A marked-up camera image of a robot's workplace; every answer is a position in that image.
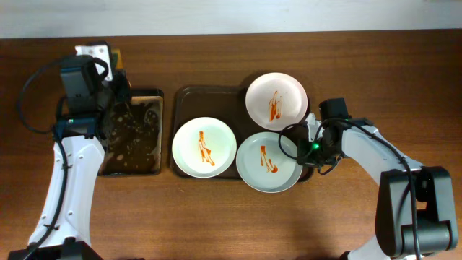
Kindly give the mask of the yellow green scrub sponge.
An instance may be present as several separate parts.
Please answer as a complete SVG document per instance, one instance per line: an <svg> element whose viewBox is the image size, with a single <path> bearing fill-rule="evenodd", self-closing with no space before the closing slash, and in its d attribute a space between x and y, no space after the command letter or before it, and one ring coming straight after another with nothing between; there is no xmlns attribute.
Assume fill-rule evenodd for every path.
<svg viewBox="0 0 462 260"><path fill-rule="evenodd" d="M112 61L111 61L112 69L115 69L115 70L123 69L123 62L122 62L122 56L121 56L120 50L117 48L112 49L111 56L112 56Z"/></svg>

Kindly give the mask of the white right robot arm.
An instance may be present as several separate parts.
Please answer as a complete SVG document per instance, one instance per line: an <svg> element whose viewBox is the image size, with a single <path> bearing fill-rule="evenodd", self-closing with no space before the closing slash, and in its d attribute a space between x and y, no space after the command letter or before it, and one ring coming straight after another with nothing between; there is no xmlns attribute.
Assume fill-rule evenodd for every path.
<svg viewBox="0 0 462 260"><path fill-rule="evenodd" d="M319 105L302 126L299 165L333 170L343 158L358 163L378 184L375 234L342 259L421 259L458 243L456 206L449 172L425 166L399 151L372 121L352 118L342 98Z"/></svg>

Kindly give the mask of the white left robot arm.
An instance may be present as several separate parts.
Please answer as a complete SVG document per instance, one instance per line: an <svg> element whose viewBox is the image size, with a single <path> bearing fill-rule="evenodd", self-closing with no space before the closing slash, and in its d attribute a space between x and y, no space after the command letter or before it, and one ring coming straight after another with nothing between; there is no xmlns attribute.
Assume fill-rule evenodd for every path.
<svg viewBox="0 0 462 260"><path fill-rule="evenodd" d="M65 95L56 107L52 135L53 172L43 211L27 247L9 259L99 259L90 245L95 182L105 159L113 106L129 99L129 83L112 55L64 56L34 72L31 83L58 66Z"/></svg>

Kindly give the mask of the grey-white plate with ketchup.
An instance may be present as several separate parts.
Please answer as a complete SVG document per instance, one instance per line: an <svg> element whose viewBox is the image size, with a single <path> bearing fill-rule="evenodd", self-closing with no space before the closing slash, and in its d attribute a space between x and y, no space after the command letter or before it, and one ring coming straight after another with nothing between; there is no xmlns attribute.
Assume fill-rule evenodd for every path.
<svg viewBox="0 0 462 260"><path fill-rule="evenodd" d="M282 192L295 185L302 175L302 166L293 159L296 154L296 145L287 137L274 132L257 133L240 145L237 171L257 191Z"/></svg>

